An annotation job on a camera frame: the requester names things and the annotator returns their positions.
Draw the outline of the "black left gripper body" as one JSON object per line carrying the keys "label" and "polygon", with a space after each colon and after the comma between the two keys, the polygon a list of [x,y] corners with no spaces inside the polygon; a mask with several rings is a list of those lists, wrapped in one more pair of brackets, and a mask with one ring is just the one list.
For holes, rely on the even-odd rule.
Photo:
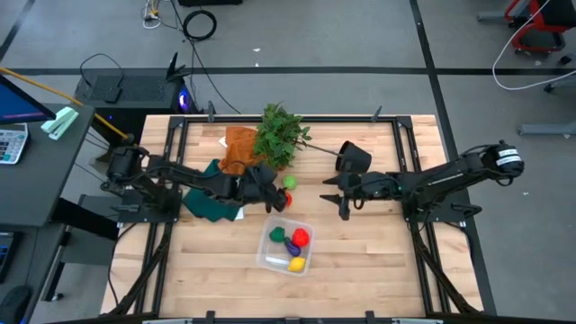
{"label": "black left gripper body", "polygon": [[276,190],[282,188],[275,185],[276,178],[277,173],[267,164],[247,167],[238,187],[242,204],[263,203],[266,208],[266,203],[276,203]]}

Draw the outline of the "orange cloth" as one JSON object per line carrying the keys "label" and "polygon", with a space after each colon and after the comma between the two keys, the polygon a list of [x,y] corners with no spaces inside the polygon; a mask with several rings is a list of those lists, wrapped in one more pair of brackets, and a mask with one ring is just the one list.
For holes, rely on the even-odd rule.
{"label": "orange cloth", "polygon": [[246,167],[256,166],[262,157],[255,153],[257,131],[239,126],[226,129],[226,154],[219,162],[220,170],[229,175],[242,176]]}

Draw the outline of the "black wifi antenna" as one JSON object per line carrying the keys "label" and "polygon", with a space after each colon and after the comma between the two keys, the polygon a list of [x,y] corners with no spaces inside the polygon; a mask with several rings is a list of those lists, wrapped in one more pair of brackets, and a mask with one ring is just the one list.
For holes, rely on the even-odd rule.
{"label": "black wifi antenna", "polygon": [[175,82],[176,80],[178,80],[180,78],[184,78],[184,77],[190,75],[190,72],[185,72],[185,65],[181,65],[179,67],[176,65],[177,57],[178,57],[178,52],[176,52],[174,54],[174,56],[172,57],[172,59],[170,60],[168,69],[166,71],[166,81],[167,82]]}

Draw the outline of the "mint green stapler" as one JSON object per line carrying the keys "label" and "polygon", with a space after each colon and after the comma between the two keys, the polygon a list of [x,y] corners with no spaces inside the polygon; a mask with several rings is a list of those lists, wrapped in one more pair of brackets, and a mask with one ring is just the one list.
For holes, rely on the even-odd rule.
{"label": "mint green stapler", "polygon": [[56,113],[54,120],[45,121],[41,125],[41,129],[49,135],[50,139],[59,140],[78,115],[79,113],[75,109],[66,106]]}

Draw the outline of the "dark green cloth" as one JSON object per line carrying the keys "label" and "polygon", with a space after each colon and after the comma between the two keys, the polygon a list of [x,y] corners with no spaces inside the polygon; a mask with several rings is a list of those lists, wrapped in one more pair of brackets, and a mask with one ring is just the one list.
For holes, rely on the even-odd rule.
{"label": "dark green cloth", "polygon": [[234,221],[240,213],[239,206],[217,202],[195,188],[191,188],[184,196],[183,204],[193,216],[210,222]]}

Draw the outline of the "black computer mouse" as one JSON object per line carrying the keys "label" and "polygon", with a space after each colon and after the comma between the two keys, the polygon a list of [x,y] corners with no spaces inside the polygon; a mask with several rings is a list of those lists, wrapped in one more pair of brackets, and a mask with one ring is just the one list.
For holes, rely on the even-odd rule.
{"label": "black computer mouse", "polygon": [[0,301],[0,324],[21,324],[32,289],[25,285],[14,287]]}

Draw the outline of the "red toy bell pepper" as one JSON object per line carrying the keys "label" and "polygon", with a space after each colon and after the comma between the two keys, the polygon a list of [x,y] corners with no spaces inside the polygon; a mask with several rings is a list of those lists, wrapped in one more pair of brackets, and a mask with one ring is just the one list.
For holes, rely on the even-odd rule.
{"label": "red toy bell pepper", "polygon": [[292,234],[292,243],[299,248],[307,247],[310,244],[311,237],[309,232],[303,228],[297,228]]}

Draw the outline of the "red and black chair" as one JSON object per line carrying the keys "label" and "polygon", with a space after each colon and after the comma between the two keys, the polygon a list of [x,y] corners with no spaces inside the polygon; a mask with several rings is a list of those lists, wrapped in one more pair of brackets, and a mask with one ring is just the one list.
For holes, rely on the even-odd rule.
{"label": "red and black chair", "polygon": [[572,0],[512,0],[504,17],[509,27],[517,29],[511,42],[515,52],[560,51],[565,46],[563,34],[576,28]]}

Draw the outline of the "black keyboard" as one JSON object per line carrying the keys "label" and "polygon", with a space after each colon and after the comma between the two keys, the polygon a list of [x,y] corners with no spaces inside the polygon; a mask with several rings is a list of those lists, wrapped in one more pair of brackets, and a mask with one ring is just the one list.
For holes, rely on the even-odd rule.
{"label": "black keyboard", "polygon": [[0,284],[5,280],[17,247],[18,234],[0,232]]}

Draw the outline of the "black metal table frame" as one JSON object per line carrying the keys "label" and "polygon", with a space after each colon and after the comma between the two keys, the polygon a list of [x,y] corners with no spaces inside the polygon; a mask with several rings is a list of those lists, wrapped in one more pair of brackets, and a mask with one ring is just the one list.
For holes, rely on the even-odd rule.
{"label": "black metal table frame", "polygon": [[259,152],[273,154],[280,176],[294,176],[284,211],[251,204],[242,220],[212,222],[182,210],[173,227],[166,270],[154,273],[144,300],[163,317],[357,318],[422,316],[453,310],[429,271],[420,272],[411,229],[398,202],[364,202],[341,220],[328,201],[337,188],[336,154],[346,141],[372,156],[373,171],[413,171],[443,164],[432,115],[372,121],[367,116],[244,117],[191,123],[175,134],[169,155],[205,169],[222,158],[230,171],[246,162],[227,153],[224,136],[262,132]]}

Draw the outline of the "black computer tower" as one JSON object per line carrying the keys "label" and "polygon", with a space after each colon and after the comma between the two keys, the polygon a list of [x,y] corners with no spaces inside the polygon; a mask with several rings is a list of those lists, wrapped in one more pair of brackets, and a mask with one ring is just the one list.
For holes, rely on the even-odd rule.
{"label": "black computer tower", "polygon": [[76,86],[75,98],[95,108],[110,124],[140,142],[146,118],[152,114],[200,114],[185,77],[175,82],[166,81],[167,69],[124,70],[121,95],[116,103],[104,98],[110,86],[115,86],[120,71],[117,69],[91,70],[85,77],[94,85],[90,88],[81,78]]}

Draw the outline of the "computer monitor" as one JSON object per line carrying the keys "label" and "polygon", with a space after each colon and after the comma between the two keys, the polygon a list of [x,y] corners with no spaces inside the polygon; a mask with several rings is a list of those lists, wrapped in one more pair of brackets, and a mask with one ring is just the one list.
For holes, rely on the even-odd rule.
{"label": "computer monitor", "polygon": [[56,114],[53,111],[0,75],[0,125],[55,119]]}

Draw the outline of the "clear plastic tupperware box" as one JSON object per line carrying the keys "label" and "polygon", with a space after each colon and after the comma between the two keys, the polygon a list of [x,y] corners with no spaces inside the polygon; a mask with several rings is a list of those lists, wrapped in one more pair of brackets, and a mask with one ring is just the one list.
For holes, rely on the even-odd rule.
{"label": "clear plastic tupperware box", "polygon": [[[309,232],[310,244],[307,247],[301,247],[300,257],[306,259],[306,266],[302,272],[293,273],[287,270],[287,267],[294,256],[291,256],[288,253],[284,243],[275,243],[268,237],[269,232],[277,226],[283,227],[285,229],[285,237],[290,239],[292,239],[293,232],[297,228],[303,228]],[[256,261],[261,267],[272,271],[287,275],[304,276],[311,265],[314,239],[315,230],[310,224],[296,220],[289,220],[279,216],[271,216],[265,221],[256,253]]]}

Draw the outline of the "dark grey desk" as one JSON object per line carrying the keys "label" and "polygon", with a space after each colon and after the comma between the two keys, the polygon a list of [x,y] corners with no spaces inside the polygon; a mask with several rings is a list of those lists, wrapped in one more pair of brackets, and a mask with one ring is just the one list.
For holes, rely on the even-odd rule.
{"label": "dark grey desk", "polygon": [[95,108],[77,106],[78,116],[57,140],[28,125],[30,140],[15,165],[0,165],[0,225],[41,227],[56,208]]}

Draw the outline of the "fake plant in black pot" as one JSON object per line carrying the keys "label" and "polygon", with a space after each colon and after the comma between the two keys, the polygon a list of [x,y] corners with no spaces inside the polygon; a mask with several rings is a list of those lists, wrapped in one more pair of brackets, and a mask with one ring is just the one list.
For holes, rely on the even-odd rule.
{"label": "fake plant in black pot", "polygon": [[302,116],[287,112],[281,103],[269,103],[257,126],[254,151],[271,168],[282,170],[292,165],[296,151],[314,149],[335,156],[337,172],[365,173],[372,164],[370,153],[347,140],[339,151],[310,144],[310,128],[302,127]]}

